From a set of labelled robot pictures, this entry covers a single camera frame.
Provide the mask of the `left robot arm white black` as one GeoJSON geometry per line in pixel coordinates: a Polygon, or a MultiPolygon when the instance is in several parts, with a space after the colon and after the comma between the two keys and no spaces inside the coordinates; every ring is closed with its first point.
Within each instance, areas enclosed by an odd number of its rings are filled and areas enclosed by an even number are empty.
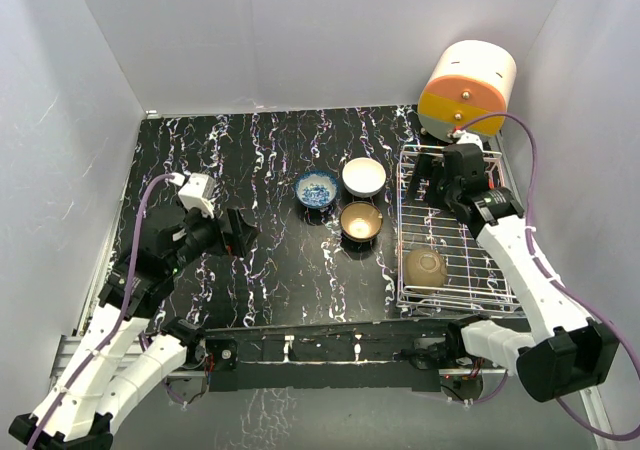
{"type": "Polygon", "coordinates": [[[175,289],[175,276],[202,255],[244,258],[259,231],[239,210],[210,217],[193,208],[139,212],[131,246],[113,267],[89,327],[59,382],[9,434],[28,449],[108,449],[124,419],[179,367],[206,357],[200,327],[172,320],[127,367],[121,362],[175,289]]]}

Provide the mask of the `black glossy bowl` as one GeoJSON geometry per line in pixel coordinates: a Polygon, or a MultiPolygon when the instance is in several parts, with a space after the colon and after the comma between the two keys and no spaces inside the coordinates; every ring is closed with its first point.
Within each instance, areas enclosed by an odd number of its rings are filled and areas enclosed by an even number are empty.
{"type": "Polygon", "coordinates": [[[444,258],[428,247],[408,252],[403,260],[404,284],[418,287],[442,287],[448,277],[444,258]]]}

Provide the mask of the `blue white patterned bowl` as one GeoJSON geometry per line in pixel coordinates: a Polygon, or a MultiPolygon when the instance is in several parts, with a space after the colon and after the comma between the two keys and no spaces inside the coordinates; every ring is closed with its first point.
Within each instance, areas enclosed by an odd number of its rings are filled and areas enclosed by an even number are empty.
{"type": "Polygon", "coordinates": [[[338,195],[337,180],[325,171],[310,171],[295,182],[294,193],[303,206],[322,210],[335,201],[338,195]]]}

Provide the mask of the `brown bowl cream interior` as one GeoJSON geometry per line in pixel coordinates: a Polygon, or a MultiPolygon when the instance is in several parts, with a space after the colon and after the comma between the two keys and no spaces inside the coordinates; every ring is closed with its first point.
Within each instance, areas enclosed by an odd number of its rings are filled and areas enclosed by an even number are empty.
{"type": "Polygon", "coordinates": [[[354,201],[341,211],[339,223],[342,233],[357,243],[369,242],[376,238],[383,226],[383,215],[367,201],[354,201]]]}

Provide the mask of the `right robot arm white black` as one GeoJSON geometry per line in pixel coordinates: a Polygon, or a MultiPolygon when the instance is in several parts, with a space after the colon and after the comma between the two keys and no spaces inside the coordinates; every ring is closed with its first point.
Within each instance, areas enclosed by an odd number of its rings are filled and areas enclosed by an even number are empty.
{"type": "Polygon", "coordinates": [[[528,321],[527,332],[484,315],[449,324],[445,351],[466,367],[484,358],[518,376],[526,392],[546,402],[603,383],[620,344],[600,317],[560,288],[541,268],[544,255],[525,211],[510,189],[491,181],[489,153],[474,143],[401,150],[399,203],[421,197],[453,216],[495,262],[528,321]]]}

